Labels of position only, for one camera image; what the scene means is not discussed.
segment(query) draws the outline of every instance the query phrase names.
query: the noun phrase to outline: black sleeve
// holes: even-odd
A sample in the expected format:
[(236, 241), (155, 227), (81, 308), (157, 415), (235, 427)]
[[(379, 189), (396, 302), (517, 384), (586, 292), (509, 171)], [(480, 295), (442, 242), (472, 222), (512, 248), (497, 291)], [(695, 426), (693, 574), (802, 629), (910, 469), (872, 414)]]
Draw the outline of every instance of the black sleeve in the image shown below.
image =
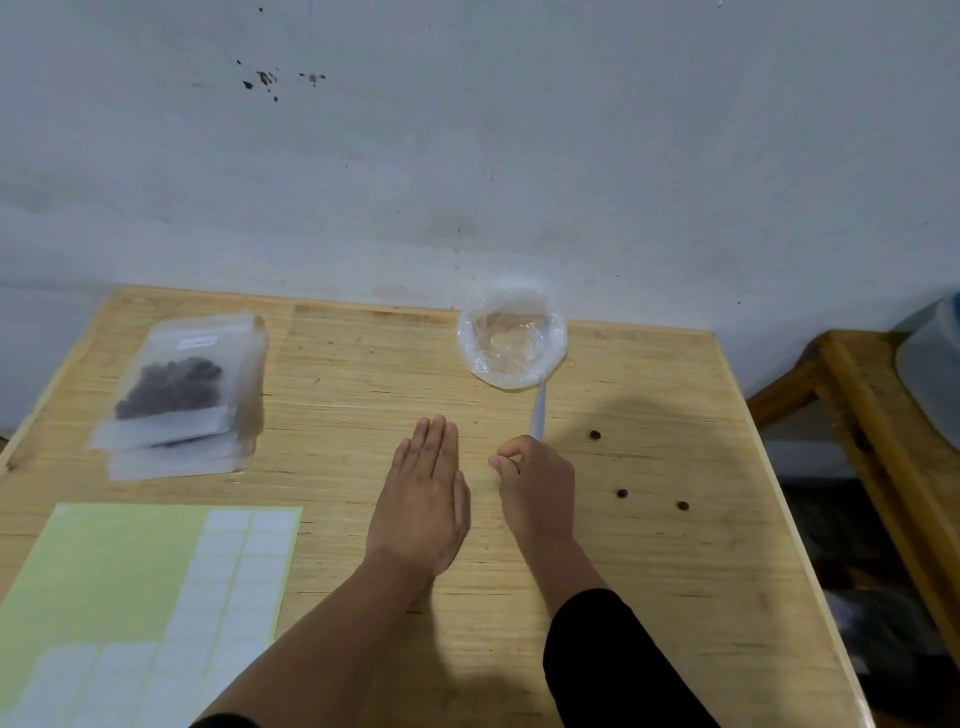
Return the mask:
[(571, 597), (550, 624), (543, 650), (546, 684), (566, 728), (682, 725), (717, 728), (643, 629), (609, 589)]
[(258, 728), (257, 724), (243, 716), (220, 713), (198, 720), (190, 728)]

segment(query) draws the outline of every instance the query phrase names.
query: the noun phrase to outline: person's left hand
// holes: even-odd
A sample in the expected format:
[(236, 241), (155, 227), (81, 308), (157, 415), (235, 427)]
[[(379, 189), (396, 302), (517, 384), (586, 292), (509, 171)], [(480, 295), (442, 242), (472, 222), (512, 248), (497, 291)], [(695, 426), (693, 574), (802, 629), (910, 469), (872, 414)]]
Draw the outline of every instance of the person's left hand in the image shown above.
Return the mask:
[(470, 489), (458, 468), (457, 425), (417, 422), (396, 448), (367, 532), (367, 556), (386, 553), (424, 583), (453, 563), (470, 529)]

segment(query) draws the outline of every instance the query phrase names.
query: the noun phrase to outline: white sticker label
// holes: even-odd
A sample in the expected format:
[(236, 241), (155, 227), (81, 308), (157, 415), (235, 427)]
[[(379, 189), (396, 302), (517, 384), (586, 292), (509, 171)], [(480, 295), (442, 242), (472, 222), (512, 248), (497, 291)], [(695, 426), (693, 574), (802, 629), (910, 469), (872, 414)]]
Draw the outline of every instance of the white sticker label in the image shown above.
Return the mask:
[(194, 336), (189, 339), (180, 339), (177, 344), (177, 351), (181, 349), (198, 349), (199, 347), (212, 347), (217, 343), (216, 336)]

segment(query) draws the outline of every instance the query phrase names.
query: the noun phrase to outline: plastic container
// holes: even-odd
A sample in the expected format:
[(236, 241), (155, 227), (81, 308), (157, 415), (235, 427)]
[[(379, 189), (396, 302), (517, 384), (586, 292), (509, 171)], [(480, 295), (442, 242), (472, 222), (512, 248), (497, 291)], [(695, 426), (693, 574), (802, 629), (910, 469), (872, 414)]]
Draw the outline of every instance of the plastic container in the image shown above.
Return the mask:
[(182, 442), (109, 455), (110, 480), (147, 480), (179, 475), (232, 473), (250, 461), (261, 421), (261, 384), (267, 354), (267, 332), (254, 333), (254, 348), (248, 356), (237, 416), (227, 432)]
[(154, 326), (87, 447), (139, 449), (228, 431), (255, 332), (251, 313)]
[(897, 351), (897, 373), (930, 423), (960, 449), (960, 293)]
[(566, 355), (566, 321), (540, 291), (492, 291), (460, 315), (460, 355), (471, 372), (500, 389), (545, 381)]

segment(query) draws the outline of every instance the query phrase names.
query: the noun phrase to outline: finger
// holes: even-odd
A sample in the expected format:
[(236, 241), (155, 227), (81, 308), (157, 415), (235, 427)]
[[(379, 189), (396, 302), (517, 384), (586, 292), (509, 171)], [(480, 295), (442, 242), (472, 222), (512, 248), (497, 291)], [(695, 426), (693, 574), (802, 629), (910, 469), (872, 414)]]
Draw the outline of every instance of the finger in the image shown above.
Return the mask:
[(470, 488), (460, 471), (453, 477), (453, 524), (464, 536), (470, 530)]
[(414, 473), (423, 477), (433, 475), (433, 467), (437, 464), (437, 456), (440, 454), (440, 443), (444, 439), (444, 430), (446, 428), (446, 418), (443, 415), (437, 415), (430, 423), (430, 429), (426, 433), (426, 440), (423, 441), (423, 449), (417, 454), (417, 465), (414, 466)]
[(440, 453), (437, 463), (433, 466), (433, 476), (442, 483), (452, 483), (453, 477), (460, 467), (460, 435), (457, 425), (447, 423), (444, 428), (444, 438), (440, 443)]
[(400, 466), (403, 465), (403, 461), (406, 458), (407, 452), (409, 451), (409, 449), (410, 449), (410, 439), (405, 437), (402, 440), (400, 440), (400, 444), (397, 445), (396, 450), (394, 450), (394, 462), (390, 464), (391, 473), (399, 472)]
[(426, 431), (429, 426), (430, 421), (427, 418), (421, 417), (417, 420), (417, 426), (414, 427), (414, 436), (410, 438), (410, 448), (407, 449), (406, 459), (404, 459), (400, 468), (403, 473), (409, 473), (417, 465), (417, 458), (423, 449), (423, 442), (426, 440)]
[(491, 455), (491, 467), (500, 473), (500, 487), (511, 483), (516, 483), (520, 479), (520, 471), (516, 468), (516, 463), (509, 457), (503, 455)]
[(520, 435), (515, 437), (512, 440), (508, 440), (499, 448), (496, 449), (496, 454), (503, 455), (504, 457), (514, 457), (519, 455), (521, 461), (529, 460), (536, 450), (540, 446), (540, 442), (530, 437), (530, 435)]

